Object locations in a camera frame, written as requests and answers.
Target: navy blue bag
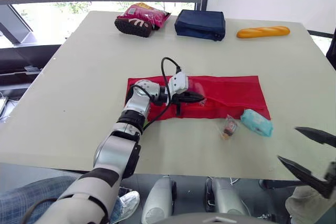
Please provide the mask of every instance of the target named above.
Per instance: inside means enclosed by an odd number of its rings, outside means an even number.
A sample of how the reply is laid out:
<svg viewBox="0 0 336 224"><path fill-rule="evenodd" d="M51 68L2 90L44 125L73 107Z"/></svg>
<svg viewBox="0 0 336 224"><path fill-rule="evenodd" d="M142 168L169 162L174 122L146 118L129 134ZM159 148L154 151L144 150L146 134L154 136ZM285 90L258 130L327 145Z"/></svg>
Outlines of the navy blue bag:
<svg viewBox="0 0 336 224"><path fill-rule="evenodd" d="M222 40L225 20L222 12L182 10L175 22L177 35L201 39Z"/></svg>

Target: black cable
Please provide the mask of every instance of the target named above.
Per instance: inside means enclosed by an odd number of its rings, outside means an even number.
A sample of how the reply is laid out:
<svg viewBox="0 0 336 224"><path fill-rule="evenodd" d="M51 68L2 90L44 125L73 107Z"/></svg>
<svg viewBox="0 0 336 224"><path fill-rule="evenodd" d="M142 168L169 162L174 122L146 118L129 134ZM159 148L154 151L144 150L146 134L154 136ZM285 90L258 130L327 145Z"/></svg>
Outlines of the black cable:
<svg viewBox="0 0 336 224"><path fill-rule="evenodd" d="M133 95L133 90L134 90L134 88L139 88L139 89L141 89L148 97L149 97L149 100L151 101L151 102L154 102L154 96L153 95L150 95L147 91L146 91L146 89L144 89L143 87L141 87L141 86L139 86L139 85L136 85L136 84L133 84L133 85L131 85L130 86L130 89L128 90L128 92L127 92L127 95L126 95L126 102L128 102L128 100L132 97L132 95Z"/></svg>
<svg viewBox="0 0 336 224"><path fill-rule="evenodd" d="M164 68L163 68L163 63L165 60L169 60L170 62L174 63L175 66L176 66L176 73L178 72L181 72L181 67L171 58L169 57L163 57L162 60L161 60L161 72L162 72L162 76L163 76L163 80L164 80L164 84L167 88L167 93L168 93L168 104L167 106L164 108L164 110L159 114L157 115L152 121L150 121L148 124L146 124L146 126L143 128L143 131L145 131L149 125L151 125L152 123L154 123L157 119L159 119L167 110L168 108L170 107L171 105L171 102L172 102L172 98L170 97L170 91L169 91L169 86L168 86L168 81L167 81L167 77L164 73Z"/></svg>
<svg viewBox="0 0 336 224"><path fill-rule="evenodd" d="M26 211L25 215L23 215L22 219L21 219L21 223L20 224L26 224L28 223L30 216L32 215L32 213L34 212L34 210L42 203L44 202L48 202L48 201L52 201L55 202L57 200L57 198L49 198L49 199L43 199L41 201L39 201L38 203L33 204L31 207L28 208L28 210Z"/></svg>

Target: jeans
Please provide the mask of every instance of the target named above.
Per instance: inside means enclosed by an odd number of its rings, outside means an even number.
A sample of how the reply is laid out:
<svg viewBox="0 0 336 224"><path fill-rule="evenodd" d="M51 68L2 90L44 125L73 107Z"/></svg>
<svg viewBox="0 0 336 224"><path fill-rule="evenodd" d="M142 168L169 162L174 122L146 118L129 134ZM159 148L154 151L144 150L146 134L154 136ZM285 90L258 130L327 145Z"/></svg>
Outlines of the jeans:
<svg viewBox="0 0 336 224"><path fill-rule="evenodd" d="M43 179L21 188L0 194L0 223L19 224L27 209L47 198L58 198L76 179L69 176ZM118 197L110 221L116 221L122 210ZM32 213L28 224L32 224L48 209L51 202L40 204Z"/></svg>

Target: white table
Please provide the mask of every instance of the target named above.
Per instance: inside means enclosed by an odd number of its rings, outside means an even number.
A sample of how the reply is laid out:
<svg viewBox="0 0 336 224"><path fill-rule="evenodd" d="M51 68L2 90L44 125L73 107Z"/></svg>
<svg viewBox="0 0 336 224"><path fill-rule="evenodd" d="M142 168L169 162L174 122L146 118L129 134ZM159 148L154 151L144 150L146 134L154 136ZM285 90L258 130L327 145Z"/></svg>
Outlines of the white table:
<svg viewBox="0 0 336 224"><path fill-rule="evenodd" d="M336 133L336 75L299 23L226 21L221 42L177 36L175 17L151 38L120 33L117 13L91 12L59 48L0 131L0 162L90 170L123 108L129 77L160 75L164 56L189 75L259 75L272 137L243 125L229 141L221 120L170 119L143 134L137 173L292 179L277 155L323 175L335 149L293 128ZM239 29L285 25L286 37L241 40ZM166 64L167 74L174 67Z"/></svg>

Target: window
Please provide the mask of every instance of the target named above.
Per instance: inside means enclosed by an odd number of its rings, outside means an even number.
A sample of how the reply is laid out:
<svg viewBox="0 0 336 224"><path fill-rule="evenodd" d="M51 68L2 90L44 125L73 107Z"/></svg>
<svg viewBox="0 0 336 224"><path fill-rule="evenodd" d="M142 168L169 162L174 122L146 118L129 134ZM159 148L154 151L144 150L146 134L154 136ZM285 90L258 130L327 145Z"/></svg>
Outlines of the window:
<svg viewBox="0 0 336 224"><path fill-rule="evenodd" d="M331 45L331 38L325 38L315 35L310 35L311 38L314 40L315 44L321 49L324 55L327 54L329 47Z"/></svg>
<svg viewBox="0 0 336 224"><path fill-rule="evenodd" d="M13 47L13 44L0 31L0 48Z"/></svg>
<svg viewBox="0 0 336 224"><path fill-rule="evenodd" d="M55 2L15 4L13 7L38 37L64 39L69 37L91 10L123 12L136 2ZM182 9L194 9L195 3L145 2L178 15Z"/></svg>

